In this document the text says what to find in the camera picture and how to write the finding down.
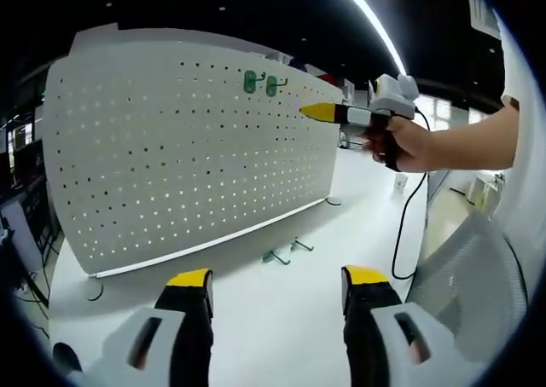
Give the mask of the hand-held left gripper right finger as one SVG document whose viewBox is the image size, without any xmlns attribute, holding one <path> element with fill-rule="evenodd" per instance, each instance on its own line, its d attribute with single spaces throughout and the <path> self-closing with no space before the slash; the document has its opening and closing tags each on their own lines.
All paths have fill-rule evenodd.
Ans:
<svg viewBox="0 0 546 387">
<path fill-rule="evenodd" d="M 415 303 L 404 303 L 381 272 L 341 269 L 344 341 L 352 386 L 470 386 L 480 364 Z"/>
</svg>

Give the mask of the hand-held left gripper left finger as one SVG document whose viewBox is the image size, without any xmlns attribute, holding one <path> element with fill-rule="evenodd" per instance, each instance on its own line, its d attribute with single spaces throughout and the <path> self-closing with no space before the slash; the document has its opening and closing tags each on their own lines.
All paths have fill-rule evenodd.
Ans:
<svg viewBox="0 0 546 387">
<path fill-rule="evenodd" d="M 212 317 L 212 271 L 178 274 L 105 339 L 97 377 L 104 386 L 208 386 Z"/>
</svg>

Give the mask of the person's right hand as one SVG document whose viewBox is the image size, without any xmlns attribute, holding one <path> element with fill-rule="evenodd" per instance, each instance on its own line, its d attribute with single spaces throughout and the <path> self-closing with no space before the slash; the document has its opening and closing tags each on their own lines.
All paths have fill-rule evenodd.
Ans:
<svg viewBox="0 0 546 387">
<path fill-rule="evenodd" d="M 363 133 L 363 150 L 390 170 L 418 173 L 433 169 L 432 132 L 406 118 L 395 116 L 387 126 Z"/>
</svg>

